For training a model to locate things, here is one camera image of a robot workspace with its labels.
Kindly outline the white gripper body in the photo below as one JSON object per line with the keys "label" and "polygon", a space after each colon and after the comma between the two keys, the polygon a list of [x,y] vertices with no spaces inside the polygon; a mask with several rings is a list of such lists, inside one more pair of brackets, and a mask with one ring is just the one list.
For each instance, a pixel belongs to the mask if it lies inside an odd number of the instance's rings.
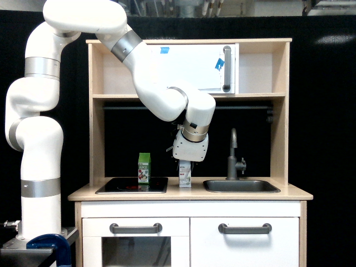
{"label": "white gripper body", "polygon": [[174,140],[172,155],[178,160],[201,162],[206,156],[208,144],[208,135],[201,142],[190,142],[184,138],[180,130]]}

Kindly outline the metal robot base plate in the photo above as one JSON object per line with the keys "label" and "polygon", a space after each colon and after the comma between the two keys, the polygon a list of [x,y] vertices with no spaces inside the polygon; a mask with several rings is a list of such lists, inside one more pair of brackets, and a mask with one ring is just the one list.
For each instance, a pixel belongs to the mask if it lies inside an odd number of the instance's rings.
{"label": "metal robot base plate", "polygon": [[76,228],[63,228],[31,240],[13,238],[1,247],[1,266],[71,266],[71,245],[78,236]]}

